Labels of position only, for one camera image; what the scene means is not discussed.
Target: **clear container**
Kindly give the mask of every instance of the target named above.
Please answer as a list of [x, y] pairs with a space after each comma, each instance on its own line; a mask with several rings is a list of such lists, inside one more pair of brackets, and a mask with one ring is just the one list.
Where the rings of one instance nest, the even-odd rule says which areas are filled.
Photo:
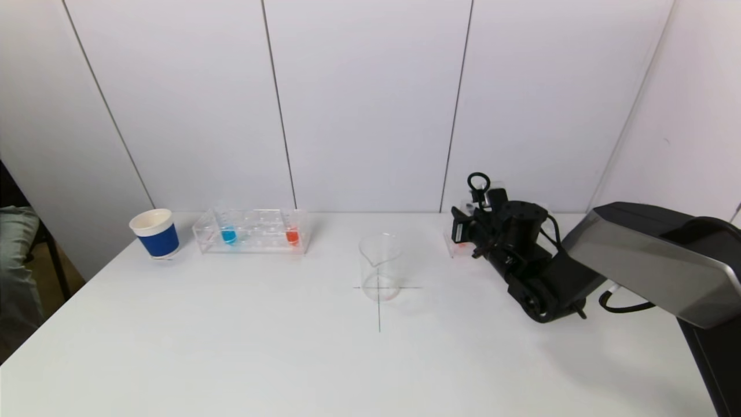
[[389, 233], [360, 240], [360, 287], [376, 302], [389, 301], [399, 294], [402, 281], [402, 245]]
[[303, 210], [211, 209], [193, 225], [201, 253], [306, 252], [310, 230]]
[[442, 231], [442, 238], [445, 239], [445, 245], [448, 247], [448, 253], [451, 257], [470, 257], [473, 255], [473, 250], [476, 248], [472, 242], [455, 243], [451, 238], [451, 232], [453, 230], [453, 222], [451, 225]]

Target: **gray pants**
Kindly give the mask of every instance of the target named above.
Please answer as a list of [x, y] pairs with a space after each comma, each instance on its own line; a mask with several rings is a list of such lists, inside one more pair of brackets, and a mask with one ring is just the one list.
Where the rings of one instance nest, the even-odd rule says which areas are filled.
[[0, 208], [0, 363], [44, 322], [36, 282], [23, 266], [38, 229], [31, 207]]

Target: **robotic arm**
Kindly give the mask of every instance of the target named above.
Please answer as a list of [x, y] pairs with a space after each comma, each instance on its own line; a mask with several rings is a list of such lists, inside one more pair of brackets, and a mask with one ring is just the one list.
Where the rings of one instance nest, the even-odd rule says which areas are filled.
[[[482, 188], [472, 179], [481, 177]], [[452, 239], [472, 242], [504, 277], [508, 293], [525, 313], [547, 323], [583, 312], [586, 297], [606, 278], [648, 300], [639, 306], [600, 305], [610, 312], [658, 306], [677, 316], [719, 416], [741, 413], [741, 232], [713, 217], [692, 217], [666, 208], [612, 203], [592, 210], [561, 241], [555, 219], [543, 207], [510, 201], [489, 188], [486, 175], [468, 177], [471, 204], [453, 207]], [[554, 223], [555, 239], [542, 229]], [[536, 243], [543, 233], [552, 255]]]

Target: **blue cup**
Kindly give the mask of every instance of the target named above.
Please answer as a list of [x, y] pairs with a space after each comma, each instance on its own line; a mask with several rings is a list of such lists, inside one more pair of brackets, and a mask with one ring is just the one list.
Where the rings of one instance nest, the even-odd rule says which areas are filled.
[[165, 208], [145, 211], [131, 219], [129, 227], [154, 259], [173, 256], [180, 247], [173, 212]]

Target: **white wall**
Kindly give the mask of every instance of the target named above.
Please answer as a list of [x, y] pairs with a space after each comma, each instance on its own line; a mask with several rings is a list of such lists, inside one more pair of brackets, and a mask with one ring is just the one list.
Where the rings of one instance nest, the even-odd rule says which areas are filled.
[[61, 1], [0, 2], [0, 154], [86, 279], [152, 208]]
[[300, 208], [438, 211], [471, 0], [265, 0]]
[[510, 198], [584, 212], [671, 0], [475, 1], [442, 209], [473, 171]]
[[67, 0], [152, 200], [293, 208], [259, 0]]
[[597, 205], [730, 220], [741, 202], [741, 1], [679, 0]]

